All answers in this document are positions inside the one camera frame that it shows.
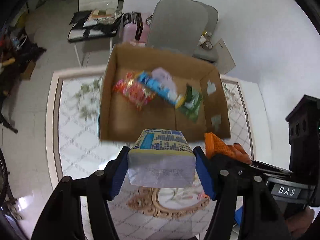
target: human hand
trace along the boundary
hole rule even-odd
[[[298,214],[289,217],[285,223],[293,237],[297,238],[307,231],[311,225],[315,211],[306,207],[306,209]]]

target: red candy package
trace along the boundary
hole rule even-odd
[[[151,92],[141,83],[137,82],[132,72],[127,73],[126,79],[119,80],[114,85],[113,91],[120,92],[137,107],[138,111],[156,96],[154,92]]]

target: small cardboard box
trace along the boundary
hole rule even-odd
[[[202,93],[197,122],[189,120],[160,97],[137,111],[120,93],[113,93],[113,85],[127,72],[151,72],[158,67],[172,75],[178,94],[185,94],[187,83]],[[135,142],[144,129],[152,128],[181,131],[188,142],[204,140],[205,132],[230,138],[228,108],[219,72],[203,60],[165,50],[116,45],[110,55],[101,89],[100,140]]]

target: metal screw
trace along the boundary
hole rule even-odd
[[[261,182],[262,181],[262,178],[260,176],[254,176],[253,179],[256,181],[256,182]]]
[[[221,171],[220,171],[220,174],[221,174],[222,176],[228,176],[228,175],[229,175],[229,171],[227,171],[227,170],[221,170]]]
[[[70,179],[71,179],[70,176],[64,176],[64,177],[62,178],[62,182],[68,182]]]
[[[102,176],[104,174],[103,170],[97,170],[94,174],[96,174],[97,176]]]

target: green package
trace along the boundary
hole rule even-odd
[[[179,110],[184,113],[190,120],[196,122],[198,119],[198,113],[200,104],[202,101],[202,95],[195,90],[192,86],[187,84],[187,92],[185,94],[185,101],[179,107]]]

